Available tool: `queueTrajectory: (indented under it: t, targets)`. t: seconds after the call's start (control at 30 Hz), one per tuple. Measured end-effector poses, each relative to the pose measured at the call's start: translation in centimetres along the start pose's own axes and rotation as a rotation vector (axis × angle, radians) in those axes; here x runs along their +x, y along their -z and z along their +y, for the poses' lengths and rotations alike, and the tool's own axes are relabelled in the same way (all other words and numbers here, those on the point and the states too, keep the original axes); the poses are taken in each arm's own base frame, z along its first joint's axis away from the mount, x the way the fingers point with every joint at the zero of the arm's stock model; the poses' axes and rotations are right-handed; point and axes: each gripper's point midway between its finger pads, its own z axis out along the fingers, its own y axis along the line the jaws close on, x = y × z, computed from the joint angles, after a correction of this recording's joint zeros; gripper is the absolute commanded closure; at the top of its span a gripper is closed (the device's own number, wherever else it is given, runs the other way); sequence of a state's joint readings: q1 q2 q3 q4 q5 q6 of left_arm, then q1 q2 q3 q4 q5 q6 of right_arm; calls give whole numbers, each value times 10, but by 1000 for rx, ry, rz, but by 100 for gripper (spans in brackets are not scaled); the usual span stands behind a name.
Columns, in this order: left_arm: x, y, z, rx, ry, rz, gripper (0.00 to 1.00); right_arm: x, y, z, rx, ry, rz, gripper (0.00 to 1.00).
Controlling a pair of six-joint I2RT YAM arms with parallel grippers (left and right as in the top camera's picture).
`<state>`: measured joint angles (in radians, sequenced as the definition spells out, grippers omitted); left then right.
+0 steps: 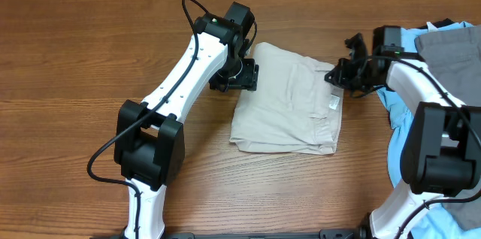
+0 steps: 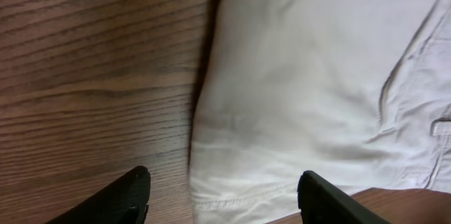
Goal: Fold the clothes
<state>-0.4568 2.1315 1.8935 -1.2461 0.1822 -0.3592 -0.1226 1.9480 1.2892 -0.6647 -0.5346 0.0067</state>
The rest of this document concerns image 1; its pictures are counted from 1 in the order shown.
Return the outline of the beige shorts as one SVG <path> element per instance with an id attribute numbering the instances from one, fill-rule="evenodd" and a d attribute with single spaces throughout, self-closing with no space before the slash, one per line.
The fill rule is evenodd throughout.
<path id="1" fill-rule="evenodd" d="M 343 90 L 325 81 L 334 66 L 266 42 L 253 58 L 258 85 L 239 96 L 230 142 L 248 153 L 335 153 Z"/>

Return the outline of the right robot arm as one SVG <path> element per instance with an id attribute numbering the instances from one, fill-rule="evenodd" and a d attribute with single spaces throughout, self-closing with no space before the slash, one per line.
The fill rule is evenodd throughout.
<path id="1" fill-rule="evenodd" d="M 364 97 L 378 89 L 396 92 L 414 114 L 401 152 L 401 181 L 386 201 L 356 229 L 321 231 L 321 238 L 406 238 L 413 226 L 438 204 L 477 200 L 458 194 L 480 180 L 480 108 L 449 93 L 418 53 L 401 46 L 401 29 L 374 31 L 373 50 L 362 34 L 344 41 L 349 57 L 325 75 L 325 81 Z"/>

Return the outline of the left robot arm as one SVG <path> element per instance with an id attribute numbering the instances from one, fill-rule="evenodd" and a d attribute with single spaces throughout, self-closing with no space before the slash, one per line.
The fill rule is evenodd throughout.
<path id="1" fill-rule="evenodd" d="M 256 90 L 259 67 L 248 58 L 255 16 L 233 2 L 218 17 L 209 11 L 191 22 L 193 34 L 180 61 L 141 102 L 119 109 L 113 160 L 129 184 L 129 221 L 122 238 L 161 238 L 167 186 L 185 158 L 184 123 L 205 86 L 219 92 Z"/>

